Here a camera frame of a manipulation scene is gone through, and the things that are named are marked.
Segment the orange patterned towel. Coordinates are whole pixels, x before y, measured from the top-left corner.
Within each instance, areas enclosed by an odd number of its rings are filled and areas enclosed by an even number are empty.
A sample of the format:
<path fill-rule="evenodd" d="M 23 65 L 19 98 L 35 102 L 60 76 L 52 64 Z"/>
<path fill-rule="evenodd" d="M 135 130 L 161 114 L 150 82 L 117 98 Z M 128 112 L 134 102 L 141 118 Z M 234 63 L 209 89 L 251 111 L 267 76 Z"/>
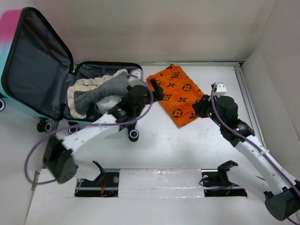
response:
<path fill-rule="evenodd" d="M 164 96 L 160 104 L 178 128 L 198 118 L 192 105 L 199 102 L 204 93 L 180 66 L 171 64 L 150 75 L 146 79 L 150 86 L 152 79 L 163 89 Z"/>

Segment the grey cream fleece blanket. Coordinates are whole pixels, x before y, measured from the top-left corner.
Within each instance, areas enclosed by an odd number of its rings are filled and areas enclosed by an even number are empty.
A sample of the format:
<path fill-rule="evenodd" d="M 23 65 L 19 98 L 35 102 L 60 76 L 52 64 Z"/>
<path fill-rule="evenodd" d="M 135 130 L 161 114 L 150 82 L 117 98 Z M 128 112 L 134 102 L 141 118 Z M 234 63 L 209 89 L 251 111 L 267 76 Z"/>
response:
<path fill-rule="evenodd" d="M 122 97 L 128 93 L 128 71 L 120 69 L 113 75 L 79 79 L 67 90 L 67 106 L 72 118 L 85 119 L 91 104 L 109 96 Z"/>

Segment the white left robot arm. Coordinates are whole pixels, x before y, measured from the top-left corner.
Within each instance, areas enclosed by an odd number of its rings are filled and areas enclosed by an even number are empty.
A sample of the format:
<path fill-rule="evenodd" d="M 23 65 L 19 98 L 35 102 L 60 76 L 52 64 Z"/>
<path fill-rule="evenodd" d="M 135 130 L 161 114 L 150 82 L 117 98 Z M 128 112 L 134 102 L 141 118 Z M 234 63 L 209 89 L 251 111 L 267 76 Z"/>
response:
<path fill-rule="evenodd" d="M 50 149 L 44 155 L 44 164 L 54 180 L 63 184 L 75 177 L 78 165 L 75 163 L 77 152 L 83 150 L 85 144 L 92 140 L 102 140 L 125 128 L 131 141 L 138 140 L 133 136 L 137 121 L 146 115 L 143 109 L 152 106 L 164 98 L 163 88 L 155 79 L 150 84 L 128 87 L 128 94 L 98 120 L 90 124 L 76 125 L 79 131 L 58 139 L 52 135 L 48 145 Z"/>

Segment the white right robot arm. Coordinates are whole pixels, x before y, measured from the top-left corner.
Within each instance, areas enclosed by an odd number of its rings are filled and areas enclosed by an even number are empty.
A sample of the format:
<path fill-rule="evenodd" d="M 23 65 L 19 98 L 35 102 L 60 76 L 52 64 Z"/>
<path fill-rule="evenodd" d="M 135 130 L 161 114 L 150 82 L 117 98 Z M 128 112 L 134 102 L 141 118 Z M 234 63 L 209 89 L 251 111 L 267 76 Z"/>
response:
<path fill-rule="evenodd" d="M 284 221 L 300 209 L 300 182 L 290 175 L 266 150 L 253 129 L 238 118 L 238 105 L 228 96 L 204 95 L 192 105 L 195 114 L 210 118 L 220 128 L 221 135 L 259 172 L 255 176 L 229 160 L 213 172 L 202 173 L 206 188 L 221 189 L 238 185 L 264 202 L 268 212 Z"/>

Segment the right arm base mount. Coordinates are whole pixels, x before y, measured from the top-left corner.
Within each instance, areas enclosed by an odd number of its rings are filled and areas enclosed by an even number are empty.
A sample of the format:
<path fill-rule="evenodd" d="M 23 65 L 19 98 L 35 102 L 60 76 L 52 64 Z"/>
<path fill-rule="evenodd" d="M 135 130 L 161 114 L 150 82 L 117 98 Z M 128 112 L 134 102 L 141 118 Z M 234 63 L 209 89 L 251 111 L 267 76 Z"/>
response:
<path fill-rule="evenodd" d="M 247 191 L 228 181 L 217 169 L 201 170 L 199 185 L 205 197 L 247 197 Z"/>

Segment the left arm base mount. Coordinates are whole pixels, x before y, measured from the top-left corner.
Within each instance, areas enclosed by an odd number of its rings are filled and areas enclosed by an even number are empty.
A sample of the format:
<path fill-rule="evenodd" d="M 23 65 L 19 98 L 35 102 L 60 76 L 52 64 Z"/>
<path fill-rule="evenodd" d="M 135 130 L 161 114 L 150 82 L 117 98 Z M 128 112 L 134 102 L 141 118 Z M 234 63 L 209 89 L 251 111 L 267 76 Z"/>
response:
<path fill-rule="evenodd" d="M 78 179 L 75 197 L 118 197 L 120 169 L 104 169 L 97 161 L 93 163 L 100 170 L 94 180 Z"/>

